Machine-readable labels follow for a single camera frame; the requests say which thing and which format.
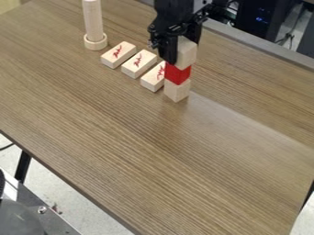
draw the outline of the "block with red marking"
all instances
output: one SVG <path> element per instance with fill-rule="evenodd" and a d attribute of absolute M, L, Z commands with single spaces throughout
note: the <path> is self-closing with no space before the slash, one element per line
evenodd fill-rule
<path fill-rule="evenodd" d="M 191 76 L 192 66 L 179 70 L 176 66 L 166 63 L 164 78 L 174 84 L 182 84 Z"/>
<path fill-rule="evenodd" d="M 136 46 L 126 41 L 123 41 L 113 49 L 103 54 L 101 56 L 101 62 L 111 69 L 116 69 L 119 65 L 132 57 L 135 53 Z"/>
<path fill-rule="evenodd" d="M 163 87 L 165 62 L 160 62 L 156 67 L 140 78 L 140 84 L 147 89 L 157 92 Z"/>
<path fill-rule="evenodd" d="M 122 64 L 121 71 L 131 78 L 138 78 L 157 62 L 157 56 L 147 50 L 141 50 Z"/>

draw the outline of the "beige wooden block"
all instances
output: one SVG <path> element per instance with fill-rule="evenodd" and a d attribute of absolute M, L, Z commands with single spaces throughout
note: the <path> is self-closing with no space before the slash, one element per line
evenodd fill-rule
<path fill-rule="evenodd" d="M 187 79 L 182 84 L 174 84 L 173 82 L 164 80 L 164 94 L 171 98 L 175 103 L 187 98 L 190 94 L 191 79 Z"/>
<path fill-rule="evenodd" d="M 126 41 L 123 41 L 113 49 L 103 54 L 101 56 L 101 62 L 111 69 L 116 69 L 119 65 L 128 60 L 135 53 L 136 46 Z"/>
<path fill-rule="evenodd" d="M 156 67 L 140 78 L 140 84 L 147 89 L 157 92 L 163 87 L 165 62 L 160 62 Z"/>
<path fill-rule="evenodd" d="M 121 71 L 131 78 L 138 78 L 157 62 L 157 56 L 147 50 L 141 50 L 122 64 Z"/>
<path fill-rule="evenodd" d="M 196 62 L 197 44 L 184 36 L 178 38 L 178 52 L 175 66 L 179 70 L 184 70 Z"/>

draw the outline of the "wooden block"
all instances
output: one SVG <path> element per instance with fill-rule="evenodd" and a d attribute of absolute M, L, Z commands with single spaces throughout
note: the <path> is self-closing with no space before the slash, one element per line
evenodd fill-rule
<path fill-rule="evenodd" d="M 184 70 L 196 62 L 197 44 L 184 36 L 178 39 L 178 52 L 175 66 Z"/>
<path fill-rule="evenodd" d="M 164 80 L 164 94 L 171 98 L 175 103 L 187 98 L 190 94 L 191 79 L 187 79 L 182 84 L 174 84 L 173 82 Z"/>
<path fill-rule="evenodd" d="M 136 46 L 126 41 L 123 41 L 113 49 L 103 54 L 101 56 L 101 62 L 111 69 L 116 69 L 119 65 L 125 62 L 135 53 Z"/>
<path fill-rule="evenodd" d="M 179 70 L 176 66 L 166 63 L 164 77 L 174 84 L 182 84 L 186 79 L 190 78 L 192 65 L 184 70 Z"/>
<path fill-rule="evenodd" d="M 163 87 L 165 62 L 160 62 L 156 67 L 140 78 L 140 84 L 147 89 L 157 92 Z"/>
<path fill-rule="evenodd" d="M 141 50 L 122 64 L 121 71 L 131 78 L 138 78 L 157 62 L 157 56 L 147 50 Z"/>

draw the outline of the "red character marking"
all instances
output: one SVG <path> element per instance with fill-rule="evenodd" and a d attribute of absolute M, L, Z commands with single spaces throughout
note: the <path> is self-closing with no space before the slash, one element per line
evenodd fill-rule
<path fill-rule="evenodd" d="M 122 45 L 120 45 L 120 48 L 117 49 L 117 51 L 115 53 L 113 53 L 113 55 L 118 58 L 118 55 L 121 53 L 122 50 Z"/>
<path fill-rule="evenodd" d="M 163 76 L 163 73 L 164 73 L 164 68 L 161 66 L 161 69 L 158 71 L 158 74 L 157 74 L 157 80 L 159 80 L 160 76 Z"/>
<path fill-rule="evenodd" d="M 140 57 L 137 58 L 137 61 L 134 62 L 134 64 L 135 64 L 137 67 L 139 67 L 140 61 L 141 61 L 141 54 L 140 54 Z"/>

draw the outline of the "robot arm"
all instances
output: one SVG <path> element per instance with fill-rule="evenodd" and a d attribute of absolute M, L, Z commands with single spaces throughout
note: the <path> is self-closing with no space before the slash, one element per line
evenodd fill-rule
<path fill-rule="evenodd" d="M 157 17 L 149 25 L 150 46 L 160 56 L 175 64 L 179 36 L 198 44 L 203 22 L 211 10 L 211 0 L 154 0 Z"/>

